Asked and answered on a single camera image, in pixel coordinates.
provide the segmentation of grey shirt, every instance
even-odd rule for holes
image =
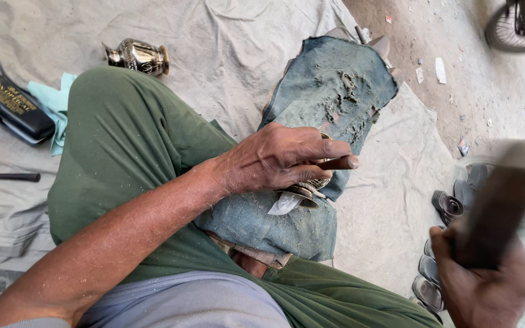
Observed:
[[[279,304],[252,281],[194,271],[119,285],[82,317],[78,327],[290,327]],[[56,318],[5,328],[67,328]]]

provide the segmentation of metal vase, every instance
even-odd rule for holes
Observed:
[[[105,43],[102,45],[105,47],[106,59],[111,66],[126,67],[150,75],[169,73],[169,58],[163,45],[156,48],[130,38],[123,40],[117,50],[107,47]]]

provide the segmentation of slipper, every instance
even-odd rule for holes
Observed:
[[[433,242],[431,242],[430,239],[427,239],[427,242],[425,243],[425,255],[428,255],[433,258],[433,260],[436,260],[433,253]]]
[[[434,208],[441,215],[441,220],[448,227],[453,220],[463,215],[463,204],[453,196],[447,195],[442,190],[435,190],[432,203]]]
[[[423,277],[435,284],[437,287],[441,286],[441,282],[437,276],[437,263],[432,257],[428,255],[423,255],[420,257],[420,262],[418,263],[418,272],[420,272]]]
[[[464,208],[470,209],[475,202],[477,192],[471,189],[467,181],[456,180],[453,185],[453,194],[463,204]]]
[[[455,181],[453,186],[455,198],[463,204],[465,209],[471,208],[475,203],[477,192],[481,190],[487,182],[487,175],[487,165],[477,164],[471,168],[467,181]]]
[[[467,179],[467,184],[474,191],[479,191],[485,187],[487,182],[488,169],[485,164],[477,164],[471,168],[469,172],[469,178]]]
[[[418,275],[412,283],[412,292],[429,309],[435,312],[443,310],[441,291],[425,277]]]
[[[433,316],[434,316],[434,317],[435,317],[435,318],[436,318],[441,324],[443,324],[443,319],[441,318],[441,316],[440,316],[438,313],[436,313],[435,311],[433,311],[433,310],[427,308],[422,302],[419,301],[418,298],[416,298],[416,297],[414,297],[414,296],[411,296],[411,297],[409,298],[409,300],[412,301],[412,302],[415,302],[415,303],[416,303],[418,306],[420,306],[421,308],[423,308],[423,309],[429,311],[429,312],[430,312],[430,313],[431,313],[431,314],[432,314],[432,315],[433,315]]]

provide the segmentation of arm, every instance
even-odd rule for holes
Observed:
[[[33,265],[0,296],[0,326],[59,317],[75,326],[161,243],[232,193],[278,189],[331,177],[306,160],[351,155],[342,141],[315,128],[268,124],[230,151],[125,203]]]

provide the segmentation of tire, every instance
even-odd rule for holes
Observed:
[[[503,5],[499,8],[492,16],[485,27],[485,40],[492,49],[504,51],[506,53],[525,53],[525,47],[513,46],[511,44],[505,44],[498,37],[498,22],[504,13],[507,11],[508,5]]]

